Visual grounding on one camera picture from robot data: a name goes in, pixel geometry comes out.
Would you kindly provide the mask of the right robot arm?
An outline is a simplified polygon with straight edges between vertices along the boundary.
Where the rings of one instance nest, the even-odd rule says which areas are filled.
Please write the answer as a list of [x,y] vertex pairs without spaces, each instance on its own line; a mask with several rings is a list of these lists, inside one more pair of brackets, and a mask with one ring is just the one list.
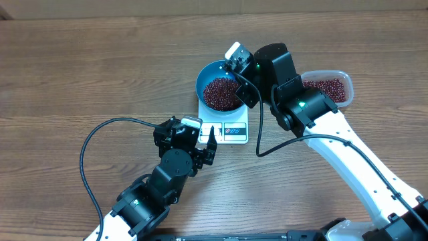
[[319,153],[351,188],[369,222],[338,218],[310,234],[312,240],[426,240],[427,200],[399,179],[352,130],[323,91],[304,86],[283,43],[251,53],[234,43],[225,68],[240,82],[248,107],[267,104],[277,123]]

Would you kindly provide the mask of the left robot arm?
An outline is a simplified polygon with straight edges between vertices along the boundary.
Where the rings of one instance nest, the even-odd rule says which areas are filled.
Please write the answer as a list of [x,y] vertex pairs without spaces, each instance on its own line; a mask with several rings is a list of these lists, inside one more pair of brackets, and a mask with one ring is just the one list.
[[154,143],[160,163],[152,173],[135,179],[116,198],[106,214],[96,205],[99,225],[88,240],[142,240],[169,214],[170,206],[179,202],[189,177],[204,165],[212,165],[217,150],[215,129],[209,129],[207,146],[196,146],[203,121],[192,116],[152,125]]

